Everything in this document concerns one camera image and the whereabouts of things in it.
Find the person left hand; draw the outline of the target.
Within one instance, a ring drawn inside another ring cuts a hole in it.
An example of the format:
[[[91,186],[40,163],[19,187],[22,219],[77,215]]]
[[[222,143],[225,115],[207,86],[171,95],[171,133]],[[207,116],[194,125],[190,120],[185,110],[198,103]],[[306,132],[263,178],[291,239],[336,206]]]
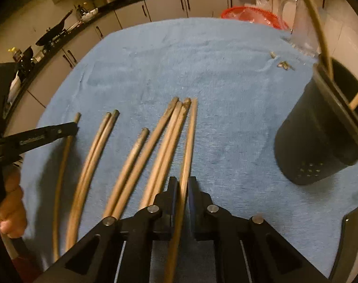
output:
[[[23,236],[28,225],[20,186],[20,169],[14,164],[3,168],[6,196],[0,203],[0,232],[11,239]]]

